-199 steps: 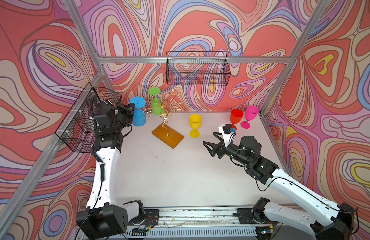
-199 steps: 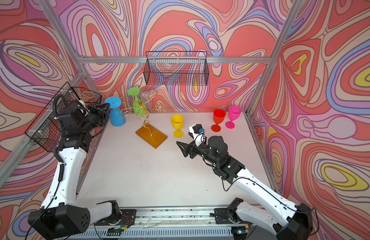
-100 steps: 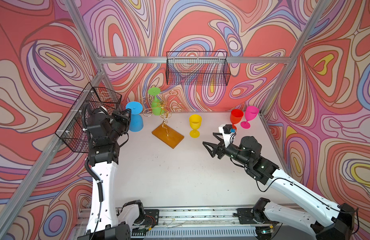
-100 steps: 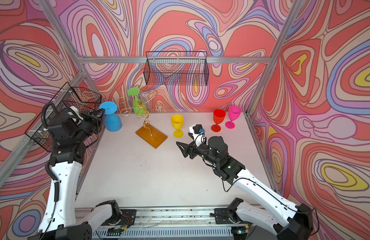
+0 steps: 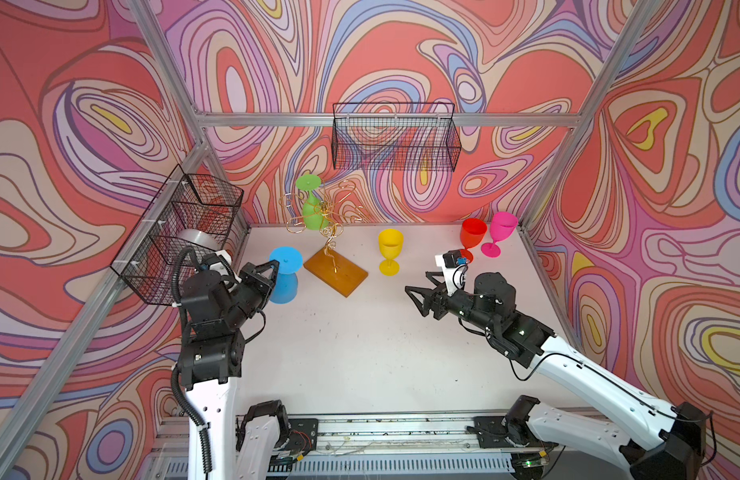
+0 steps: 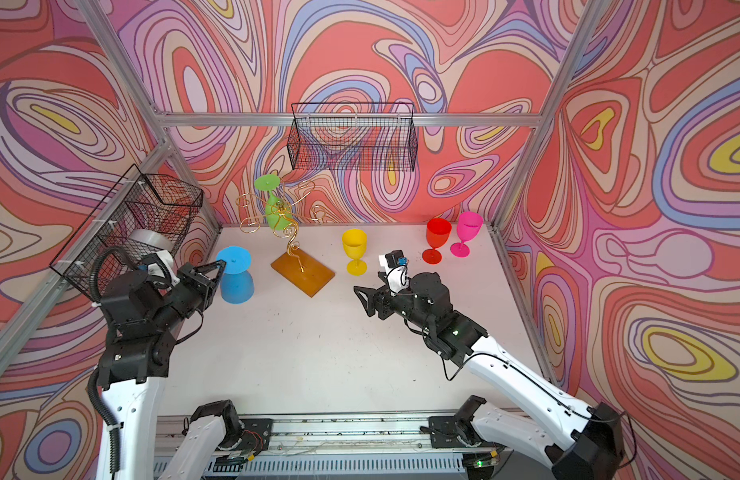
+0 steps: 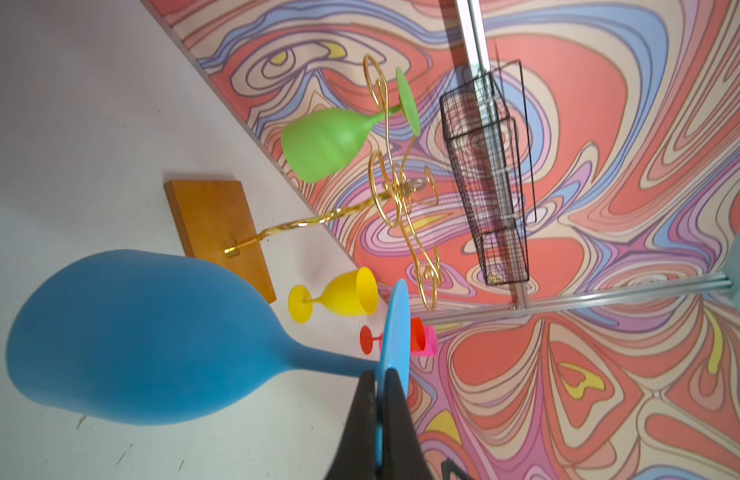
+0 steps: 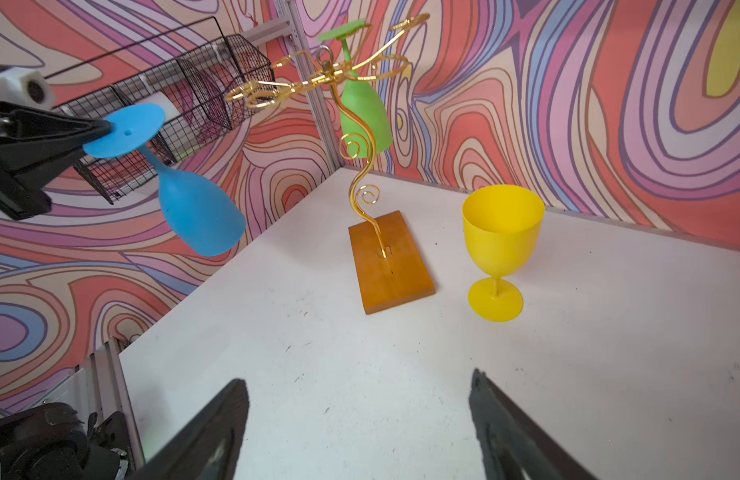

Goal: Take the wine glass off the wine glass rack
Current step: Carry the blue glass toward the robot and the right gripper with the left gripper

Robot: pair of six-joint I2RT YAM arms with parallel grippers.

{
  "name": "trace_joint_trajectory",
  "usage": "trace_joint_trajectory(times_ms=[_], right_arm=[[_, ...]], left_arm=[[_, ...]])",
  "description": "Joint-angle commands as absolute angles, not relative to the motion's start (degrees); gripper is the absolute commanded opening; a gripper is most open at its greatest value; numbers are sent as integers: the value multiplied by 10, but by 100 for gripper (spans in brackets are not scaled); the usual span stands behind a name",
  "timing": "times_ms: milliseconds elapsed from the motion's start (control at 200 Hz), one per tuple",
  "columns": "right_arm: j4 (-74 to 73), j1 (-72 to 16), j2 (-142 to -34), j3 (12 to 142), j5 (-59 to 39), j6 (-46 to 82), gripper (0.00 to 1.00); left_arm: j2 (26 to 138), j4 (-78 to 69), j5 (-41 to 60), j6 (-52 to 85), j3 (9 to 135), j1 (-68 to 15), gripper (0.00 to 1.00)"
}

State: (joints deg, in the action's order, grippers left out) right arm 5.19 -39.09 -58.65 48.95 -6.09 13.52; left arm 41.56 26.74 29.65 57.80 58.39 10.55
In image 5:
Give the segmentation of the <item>yellow plastic wine glass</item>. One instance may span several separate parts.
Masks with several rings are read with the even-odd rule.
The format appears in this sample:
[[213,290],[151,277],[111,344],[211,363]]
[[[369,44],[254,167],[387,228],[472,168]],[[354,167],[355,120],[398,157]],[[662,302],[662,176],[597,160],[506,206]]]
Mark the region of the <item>yellow plastic wine glass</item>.
[[404,246],[404,234],[397,229],[385,229],[379,234],[378,241],[380,254],[384,258],[379,270],[385,276],[395,276],[400,270],[397,258]]

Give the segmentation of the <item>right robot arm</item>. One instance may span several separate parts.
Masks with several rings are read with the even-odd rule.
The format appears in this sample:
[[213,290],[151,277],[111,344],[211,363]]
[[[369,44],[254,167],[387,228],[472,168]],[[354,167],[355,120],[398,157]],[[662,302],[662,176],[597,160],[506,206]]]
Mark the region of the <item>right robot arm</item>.
[[498,272],[477,276],[474,289],[449,289],[439,274],[432,287],[405,289],[422,316],[455,316],[505,357],[512,368],[542,375],[602,414],[597,420],[522,395],[492,434],[516,447],[569,446],[606,461],[633,479],[695,479],[705,462],[712,417],[689,402],[673,405],[593,362],[550,327],[521,312],[516,290]]

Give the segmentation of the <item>red plastic wine glass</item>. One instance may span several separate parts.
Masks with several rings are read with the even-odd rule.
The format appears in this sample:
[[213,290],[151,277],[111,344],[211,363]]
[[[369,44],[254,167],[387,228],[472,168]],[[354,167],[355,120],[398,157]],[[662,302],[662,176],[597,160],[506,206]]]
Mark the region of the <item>red plastic wine glass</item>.
[[487,224],[478,218],[467,218],[461,224],[460,252],[469,263],[474,260],[472,249],[479,246],[487,233]]

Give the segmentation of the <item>pink plastic wine glass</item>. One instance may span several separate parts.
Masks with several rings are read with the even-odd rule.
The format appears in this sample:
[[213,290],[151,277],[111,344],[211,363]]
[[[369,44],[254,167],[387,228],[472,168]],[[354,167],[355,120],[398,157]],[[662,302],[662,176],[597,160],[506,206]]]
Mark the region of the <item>pink plastic wine glass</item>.
[[518,218],[509,212],[496,212],[493,215],[489,235],[490,242],[481,245],[482,253],[489,258],[497,258],[501,255],[499,243],[508,239],[519,224]]

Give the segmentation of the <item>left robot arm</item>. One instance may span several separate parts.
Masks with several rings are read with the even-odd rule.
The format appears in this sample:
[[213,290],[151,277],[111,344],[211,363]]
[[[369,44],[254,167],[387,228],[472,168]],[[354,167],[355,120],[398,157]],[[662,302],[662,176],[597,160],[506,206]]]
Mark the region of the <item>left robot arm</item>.
[[171,389],[190,420],[191,479],[264,479],[289,423],[283,404],[269,401],[237,418],[236,395],[250,338],[245,322],[263,315],[280,263],[231,267],[226,251],[198,256],[192,246],[175,257],[170,274],[180,318],[181,348]]

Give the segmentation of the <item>blue plastic wine glass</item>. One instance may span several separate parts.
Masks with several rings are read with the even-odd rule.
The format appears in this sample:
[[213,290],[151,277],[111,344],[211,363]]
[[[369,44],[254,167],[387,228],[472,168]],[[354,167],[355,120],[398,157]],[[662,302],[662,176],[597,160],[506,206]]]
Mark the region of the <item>blue plastic wine glass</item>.
[[298,293],[297,273],[303,267],[303,256],[297,249],[286,246],[273,250],[269,260],[279,262],[276,286],[270,301],[275,304],[290,303]]

